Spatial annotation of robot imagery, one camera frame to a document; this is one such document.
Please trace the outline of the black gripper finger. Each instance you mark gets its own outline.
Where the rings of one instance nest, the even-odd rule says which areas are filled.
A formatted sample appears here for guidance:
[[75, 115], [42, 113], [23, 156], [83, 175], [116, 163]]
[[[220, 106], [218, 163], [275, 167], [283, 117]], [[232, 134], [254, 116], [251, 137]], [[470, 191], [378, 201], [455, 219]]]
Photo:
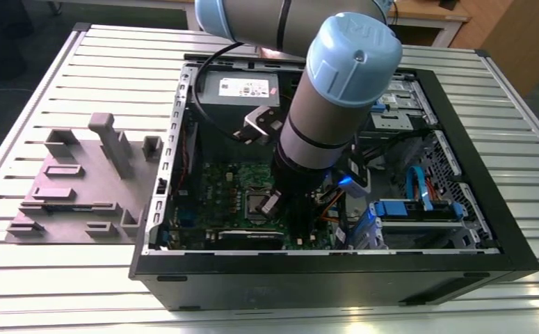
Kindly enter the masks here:
[[275, 191], [263, 198], [257, 205], [255, 210], [267, 219], [274, 219], [278, 216], [281, 204], [282, 194]]

